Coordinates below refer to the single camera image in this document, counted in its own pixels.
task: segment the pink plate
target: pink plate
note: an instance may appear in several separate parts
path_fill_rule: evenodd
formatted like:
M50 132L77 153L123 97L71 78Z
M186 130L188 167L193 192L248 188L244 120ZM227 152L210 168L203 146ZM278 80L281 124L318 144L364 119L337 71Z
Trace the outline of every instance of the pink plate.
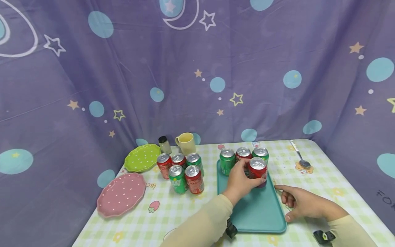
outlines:
M98 213L105 217L122 215L132 209L145 192L145 180L138 173L127 173L115 178L101 192L98 200Z

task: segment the green checkered tablecloth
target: green checkered tablecloth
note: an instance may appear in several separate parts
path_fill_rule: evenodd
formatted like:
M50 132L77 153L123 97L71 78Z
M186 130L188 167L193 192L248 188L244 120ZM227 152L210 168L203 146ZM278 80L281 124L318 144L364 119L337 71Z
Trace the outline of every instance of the green checkered tablecloth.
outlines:
M184 195L175 194L170 182L162 178L155 166L142 173L147 189L136 208L117 219L103 219L95 210L73 247L159 246L167 233L216 196L216 162L223 146L234 150L242 146L251 150L254 146L266 147L270 153L268 169L274 183L301 187L335 201L362 225L378 246L394 246L394 235L325 153L313 141L303 139L295 143L303 158L313 166L312 170L296 169L299 157L288 140L198 145L196 149L205 170L205 190L201 195L195 196L189 191ZM172 149L173 153L177 150L176 147ZM126 173L124 168L118 176L122 173ZM289 211L284 205L282 209L284 213ZM232 242L222 237L214 246L318 246L312 233L326 229L322 220L300 219L288 224L287 231L280 235L237 234Z

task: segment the spoon handle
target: spoon handle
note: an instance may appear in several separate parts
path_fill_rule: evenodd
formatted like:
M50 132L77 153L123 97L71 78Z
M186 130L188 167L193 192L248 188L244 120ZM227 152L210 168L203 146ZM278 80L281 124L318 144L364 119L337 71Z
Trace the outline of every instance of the spoon handle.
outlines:
M297 152L297 154L299 155L299 158L302 160L302 156L300 155L299 149L298 147L295 145L295 142L293 140L290 140L290 143L292 144L293 148L295 149L295 151Z

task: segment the green soda can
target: green soda can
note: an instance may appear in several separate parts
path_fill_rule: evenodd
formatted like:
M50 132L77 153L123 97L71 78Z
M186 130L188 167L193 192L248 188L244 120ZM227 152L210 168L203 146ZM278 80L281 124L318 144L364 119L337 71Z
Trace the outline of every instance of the green soda can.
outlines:
M188 190L184 169L180 165L175 165L169 169L169 179L174 191L177 194L184 194Z
M204 177L203 163L201 162L201 157L197 153L191 153L186 156L187 166L195 165L201 170L201 176Z
M269 162L269 152L264 147L254 148L254 150L252 151L252 157L262 158L265 161L266 165Z
M221 171L225 176L229 176L230 170L236 164L235 152L230 148L224 148L220 153Z

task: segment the yellow mug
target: yellow mug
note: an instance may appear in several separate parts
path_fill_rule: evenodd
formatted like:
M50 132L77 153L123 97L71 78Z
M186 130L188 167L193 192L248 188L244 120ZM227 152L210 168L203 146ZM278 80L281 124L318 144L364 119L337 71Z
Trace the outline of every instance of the yellow mug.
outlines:
M182 133L175 138L175 142L181 148L183 155L187 156L190 153L196 153L196 145L192 133Z

